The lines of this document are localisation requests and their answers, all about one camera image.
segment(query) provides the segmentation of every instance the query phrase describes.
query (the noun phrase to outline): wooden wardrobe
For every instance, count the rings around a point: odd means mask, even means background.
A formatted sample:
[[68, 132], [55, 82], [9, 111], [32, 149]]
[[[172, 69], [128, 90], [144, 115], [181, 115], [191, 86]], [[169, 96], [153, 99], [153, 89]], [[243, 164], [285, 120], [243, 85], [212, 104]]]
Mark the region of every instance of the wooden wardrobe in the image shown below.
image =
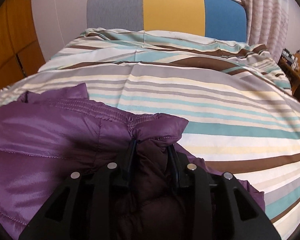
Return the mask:
[[36, 73], [44, 63], [31, 0], [5, 0], [0, 7], [0, 89]]

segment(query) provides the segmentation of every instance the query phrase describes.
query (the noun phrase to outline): metal rivet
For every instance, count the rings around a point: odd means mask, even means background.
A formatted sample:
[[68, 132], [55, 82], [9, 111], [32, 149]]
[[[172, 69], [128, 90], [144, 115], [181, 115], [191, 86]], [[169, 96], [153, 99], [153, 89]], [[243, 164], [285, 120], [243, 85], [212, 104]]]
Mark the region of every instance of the metal rivet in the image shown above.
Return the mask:
[[223, 174], [223, 176], [224, 176], [226, 179], [232, 179], [232, 178], [233, 178], [233, 175], [232, 175], [232, 173], [230, 173], [230, 172], [225, 172], [225, 173]]
[[195, 165], [194, 163], [189, 163], [187, 165], [188, 170], [194, 171], [197, 168], [197, 165]]
[[80, 177], [80, 173], [79, 172], [75, 171], [75, 172], [71, 173], [71, 178], [72, 179], [77, 179], [79, 177]]
[[117, 166], [118, 165], [116, 163], [108, 163], [108, 165], [107, 165], [108, 169], [111, 169], [111, 170], [115, 169]]

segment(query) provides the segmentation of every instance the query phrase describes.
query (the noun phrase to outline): gray stripe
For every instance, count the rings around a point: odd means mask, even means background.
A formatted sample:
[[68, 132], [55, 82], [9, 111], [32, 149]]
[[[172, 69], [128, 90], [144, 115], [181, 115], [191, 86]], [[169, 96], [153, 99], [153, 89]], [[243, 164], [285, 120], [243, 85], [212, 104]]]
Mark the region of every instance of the gray stripe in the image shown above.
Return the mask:
[[[256, 63], [259, 63], [262, 62], [263, 60], [265, 59], [269, 59], [271, 57], [271, 55], [268, 53], [268, 55], [258, 55], [254, 52], [250, 52], [250, 55], [249, 57], [236, 57], [236, 56], [231, 56], [229, 58], [227, 58], [229, 61], [231, 62], [236, 62], [236, 63], [243, 63], [243, 64], [246, 64], [247, 66], [250, 66], [252, 64], [256, 64]], [[260, 66], [267, 66], [267, 65], [275, 65], [274, 62], [272, 61], [267, 61], [266, 63], [262, 63], [260, 64]]]
[[208, 70], [208, 69], [188, 69], [188, 68], [170, 68], [159, 66], [141, 66], [133, 68], [132, 75], [134, 76], [155, 76], [159, 78], [185, 78], [199, 82], [214, 83], [228, 85], [242, 91], [273, 91], [271, 87], [262, 82], [254, 84], [254, 82], [245, 82], [237, 77], [232, 77], [226, 73]]
[[289, 105], [292, 109], [300, 113], [300, 103], [294, 101], [292, 98], [284, 98], [286, 104]]
[[269, 205], [277, 201], [278, 199], [282, 198], [283, 196], [286, 196], [287, 194], [294, 191], [297, 187], [300, 187], [300, 177], [274, 191], [270, 191], [266, 193], [265, 194], [266, 205]]
[[[104, 74], [109, 74], [108, 72], [112, 72], [113, 70], [115, 70], [115, 73], [118, 74], [118, 69], [113, 69], [111, 68], [112, 66], [102, 66], [102, 67], [98, 67], [100, 68], [100, 71], [103, 72]], [[130, 70], [132, 68], [132, 66], [127, 66], [127, 68], [125, 68], [124, 66], [120, 66], [122, 71], [127, 71], [124, 74], [129, 74]], [[71, 76], [77, 76], [77, 74], [74, 74], [72, 71], [69, 72], [62, 72], [62, 73], [47, 73], [47, 72], [41, 72], [39, 75], [33, 76], [33, 78], [28, 79], [26, 81], [21, 81], [18, 84], [15, 84], [12, 87], [12, 92], [11, 94], [15, 94], [15, 95], [20, 95], [20, 92], [18, 93], [14, 93], [13, 89], [16, 88], [20, 88], [22, 85], [24, 85], [24, 83], [31, 83], [31, 84], [37, 84], [37, 83], [42, 83], [45, 81], [51, 81], [52, 77], [51, 75], [54, 75], [53, 78], [59, 78], [58, 75], [60, 74], [61, 77], [65, 77], [64, 74], [67, 74], [67, 77], [71, 77]], [[149, 85], [149, 86], [154, 86], [154, 87], [163, 87], [163, 88], [181, 88], [181, 89], [191, 89], [191, 90], [201, 90], [201, 91], [206, 91], [206, 92], [211, 92], [211, 93], [215, 93], [216, 96], [217, 95], [224, 95], [224, 96], [229, 96], [229, 97], [238, 97], [238, 98], [243, 98], [246, 100], [250, 100], [252, 102], [258, 103], [258, 104], [262, 104], [262, 105], [280, 105], [282, 103], [284, 103], [284, 101], [281, 100], [254, 100], [251, 98], [248, 98], [244, 95], [241, 94], [236, 94], [236, 93], [232, 93], [232, 92], [224, 92], [224, 91], [218, 91], [218, 90], [212, 90], [212, 89], [208, 89], [208, 88], [203, 88], [203, 87], [198, 87], [198, 86], [193, 86], [193, 85], [181, 85], [181, 84], [157, 84], [157, 83], [152, 83], [152, 82], [133, 82], [130, 80], [119, 80], [119, 81], [104, 81], [104, 80], [87, 80], [84, 81], [86, 84], [95, 84], [95, 86], [89, 86], [90, 89], [92, 88], [97, 88], [98, 84], [104, 83], [104, 84], [125, 84], [125, 83], [129, 83], [129, 84], [133, 84], [133, 85]], [[56, 82], [53, 83], [51, 85], [63, 85], [63, 86], [69, 86], [69, 85], [77, 85], [79, 83], [82, 82], [76, 82], [76, 81], [68, 81], [68, 82]], [[218, 97], [213, 97], [213, 96], [207, 96], [207, 95], [200, 95], [200, 94], [189, 94], [189, 93], [183, 93], [183, 92], [176, 92], [176, 91], [157, 91], [157, 90], [150, 90], [150, 89], [140, 89], [138, 87], [133, 88], [133, 89], [129, 89], [129, 88], [124, 88], [124, 90], [126, 91], [134, 91], [134, 92], [148, 92], [148, 93], [157, 93], [157, 94], [166, 94], [166, 95], [180, 95], [180, 96], [185, 96], [185, 97], [190, 97], [190, 98], [208, 98], [208, 99], [213, 99], [213, 100], [217, 100], [220, 102], [227, 102], [227, 103], [232, 103], [232, 104], [236, 104], [236, 105], [244, 105], [244, 106], [251, 106], [253, 108], [258, 108], [258, 109], [264, 109], [262, 106], [255, 106], [253, 104], [250, 103], [245, 103], [245, 102], [238, 102], [238, 101], [233, 101], [233, 100], [226, 100], [226, 99], [220, 99]], [[268, 112], [272, 112], [272, 113], [289, 113], [292, 112], [292, 110], [290, 109], [266, 109], [266, 111]]]
[[[42, 74], [48, 74], [47, 72], [40, 72], [33, 79], [27, 79], [26, 83], [41, 83], [41, 79], [38, 77]], [[50, 72], [49, 78], [43, 77], [42, 79], [47, 81], [51, 80], [52, 75], [58, 75], [59, 78], [67, 78], [72, 76], [89, 76], [89, 75], [129, 75], [133, 76], [154, 76], [159, 78], [185, 78], [189, 80], [207, 82], [214, 84], [224, 84], [236, 88], [242, 91], [273, 91], [270, 86], [266, 83], [261, 82], [258, 78], [255, 78], [253, 82], [245, 82], [237, 77], [232, 77], [226, 73], [207, 70], [207, 69], [189, 69], [185, 68], [173, 68], [173, 67], [161, 67], [154, 65], [139, 65], [138, 63], [133, 65], [103, 65], [95, 66], [89, 68], [78, 68], [73, 70], [68, 70], [65, 72]]]
[[87, 27], [143, 30], [143, 0], [88, 0]]
[[[243, 102], [232, 101], [232, 100], [225, 100], [225, 99], [220, 99], [220, 98], [206, 96], [206, 95], [187, 94], [187, 93], [175, 92], [175, 91], [155, 91], [155, 90], [140, 89], [140, 88], [132, 88], [132, 89], [124, 88], [124, 90], [128, 91], [128, 92], [147, 92], [147, 93], [156, 93], [156, 94], [163, 94], [163, 95], [178, 95], [178, 96], [184, 96], [184, 97], [190, 97], [190, 98], [212, 99], [212, 100], [216, 100], [216, 101], [219, 101], [219, 102], [231, 103], [231, 104], [242, 105], [242, 106], [252, 106], [254, 108], [264, 109], [263, 107], [255, 106], [255, 105], [252, 105], [252, 104], [249, 104], [249, 103], [243, 103]], [[268, 112], [271, 112], [271, 113], [289, 113], [289, 112], [292, 112], [290, 109], [264, 109], [264, 110], [266, 110]]]

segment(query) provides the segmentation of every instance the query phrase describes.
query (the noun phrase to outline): bed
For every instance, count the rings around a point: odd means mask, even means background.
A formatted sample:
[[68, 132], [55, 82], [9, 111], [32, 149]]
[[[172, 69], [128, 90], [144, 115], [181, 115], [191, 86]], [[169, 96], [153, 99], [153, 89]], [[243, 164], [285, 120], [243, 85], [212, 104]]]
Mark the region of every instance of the bed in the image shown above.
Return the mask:
[[266, 214], [288, 239], [300, 230], [300, 104], [289, 81], [262, 44], [151, 29], [87, 29], [38, 74], [3, 89], [0, 106], [85, 82], [92, 100], [184, 117], [180, 145], [264, 191]]

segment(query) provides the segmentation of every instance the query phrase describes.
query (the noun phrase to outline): brown stripe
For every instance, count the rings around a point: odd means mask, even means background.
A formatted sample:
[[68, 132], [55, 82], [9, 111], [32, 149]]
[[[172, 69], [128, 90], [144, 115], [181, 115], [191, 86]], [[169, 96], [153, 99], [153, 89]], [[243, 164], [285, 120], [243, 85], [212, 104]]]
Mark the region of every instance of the brown stripe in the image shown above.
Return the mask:
[[91, 37], [91, 36], [100, 36], [100, 35], [97, 33], [89, 33], [86, 37]]
[[208, 57], [189, 57], [189, 58], [176, 60], [171, 63], [184, 65], [188, 67], [212, 69], [216, 71], [223, 71], [237, 66], [228, 61], [224, 61], [216, 58], [208, 58]]
[[86, 67], [86, 66], [93, 66], [93, 65], [100, 65], [100, 64], [104, 64], [104, 63], [114, 63], [114, 62], [81, 62], [69, 67], [65, 67], [63, 69], [72, 69], [72, 68], [80, 68], [80, 67]]
[[[183, 49], [183, 48], [177, 48], [177, 47], [165, 46], [165, 45], [156, 45], [156, 47], [169, 49], [170, 51], [186, 51], [186, 52], [196, 53], [196, 54], [200, 54], [200, 55], [215, 56], [215, 57], [247, 57], [247, 53], [251, 52], [246, 49], [241, 49], [238, 51], [238, 53], [231, 53], [231, 52], [224, 51], [221, 49], [217, 49], [215, 51], [199, 51], [196, 49]], [[259, 54], [260, 52], [262, 52], [265, 49], [266, 49], [266, 46], [262, 44], [256, 48], [254, 48], [252, 52]]]
[[91, 47], [91, 46], [81, 46], [81, 45], [73, 45], [73, 46], [70, 46], [68, 48], [74, 48], [74, 49], [102, 49], [102, 48], [98, 48], [98, 47]]
[[227, 72], [227, 74], [233, 76], [233, 75], [236, 75], [236, 74], [239, 74], [242, 72], [247, 72], [247, 71], [249, 72], [249, 70], [242, 68], [242, 69], [236, 69], [234, 71]]
[[286, 214], [288, 214], [298, 203], [300, 202], [300, 198], [297, 199], [295, 203], [293, 203], [291, 206], [289, 206], [285, 211], [277, 215], [276, 217], [271, 219], [271, 223], [277, 222], [280, 218], [284, 217]]
[[245, 161], [207, 161], [207, 165], [221, 172], [229, 171], [231, 173], [247, 173], [254, 171], [263, 171], [275, 167], [296, 163], [300, 161], [300, 153], [291, 156], [278, 156], [256, 160]]
[[80, 67], [86, 67], [86, 66], [93, 66], [93, 65], [100, 65], [100, 64], [116, 64], [120, 65], [121, 63], [142, 63], [145, 65], [163, 65], [163, 66], [173, 66], [173, 67], [189, 67], [184, 65], [177, 65], [172, 63], [160, 63], [160, 62], [145, 62], [145, 61], [108, 61], [108, 62], [81, 62], [69, 67], [65, 67], [63, 69], [73, 69], [73, 68], [80, 68]]
[[[267, 73], [267, 72], [261, 72], [261, 74], [262, 75], [269, 75], [269, 73]], [[278, 73], [278, 74], [276, 74], [275, 76], [276, 77], [280, 77], [280, 76], [282, 76], [282, 75], [284, 75], [283, 73]]]

